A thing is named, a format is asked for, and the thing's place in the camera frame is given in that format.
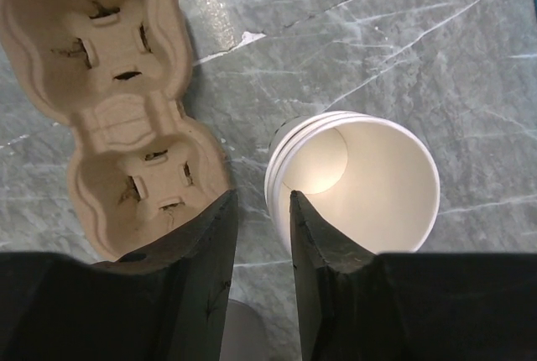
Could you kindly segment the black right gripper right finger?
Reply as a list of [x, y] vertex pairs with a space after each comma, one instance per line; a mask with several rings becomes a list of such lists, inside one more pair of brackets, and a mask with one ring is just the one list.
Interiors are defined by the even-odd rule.
[[289, 210], [303, 359], [535, 359], [534, 254], [373, 254], [302, 192]]

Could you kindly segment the white paper cup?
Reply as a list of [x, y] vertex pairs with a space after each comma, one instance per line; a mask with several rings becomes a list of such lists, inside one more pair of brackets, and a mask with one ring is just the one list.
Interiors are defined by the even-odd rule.
[[[407, 128], [371, 117], [339, 128], [350, 139], [341, 180], [320, 194], [300, 192], [324, 220], [365, 249], [415, 252], [437, 218], [439, 171], [430, 151]], [[289, 249], [290, 210], [289, 232], [276, 230]]]

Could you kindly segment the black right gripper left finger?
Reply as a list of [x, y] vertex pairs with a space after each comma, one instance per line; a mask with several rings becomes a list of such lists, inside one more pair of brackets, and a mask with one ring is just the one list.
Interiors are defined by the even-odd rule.
[[2, 359], [218, 359], [237, 230], [230, 190], [114, 262], [2, 254]]

